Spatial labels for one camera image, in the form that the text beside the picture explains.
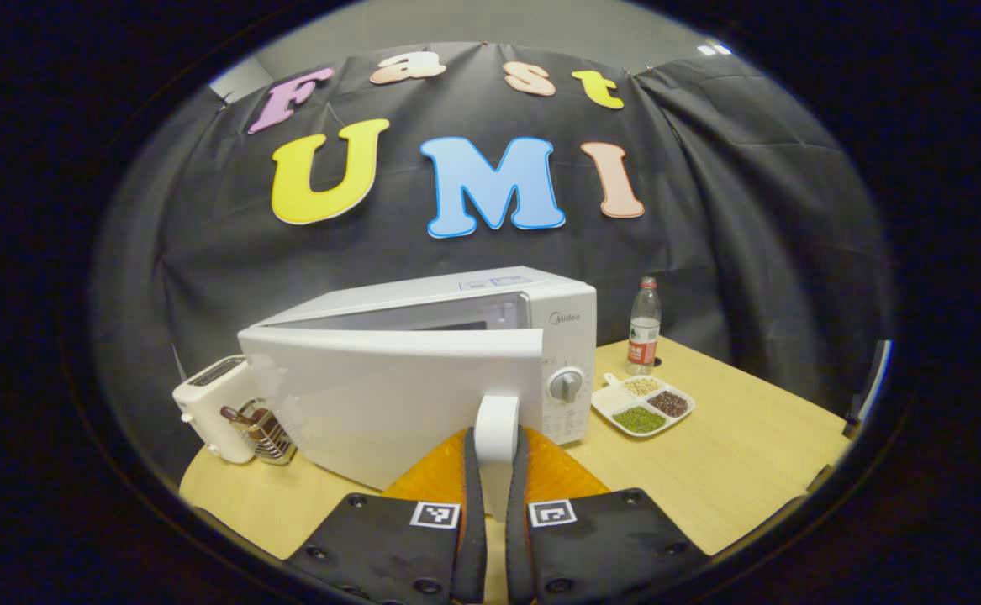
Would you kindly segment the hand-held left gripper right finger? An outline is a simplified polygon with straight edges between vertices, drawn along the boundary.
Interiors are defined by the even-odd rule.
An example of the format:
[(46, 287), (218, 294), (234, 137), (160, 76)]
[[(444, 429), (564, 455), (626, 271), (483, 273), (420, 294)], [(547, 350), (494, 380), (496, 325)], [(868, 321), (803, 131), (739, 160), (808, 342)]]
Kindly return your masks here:
[(545, 435), (520, 429), (506, 513), (509, 602), (641, 604), (708, 565), (643, 489), (609, 489)]

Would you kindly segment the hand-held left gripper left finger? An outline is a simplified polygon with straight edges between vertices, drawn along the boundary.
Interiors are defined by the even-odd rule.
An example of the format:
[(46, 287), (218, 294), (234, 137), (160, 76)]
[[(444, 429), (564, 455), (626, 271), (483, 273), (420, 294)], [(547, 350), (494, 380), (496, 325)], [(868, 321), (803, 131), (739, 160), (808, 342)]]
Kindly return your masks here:
[(473, 430), (378, 495), (345, 494), (287, 566), (378, 604), (480, 604), (488, 559)]

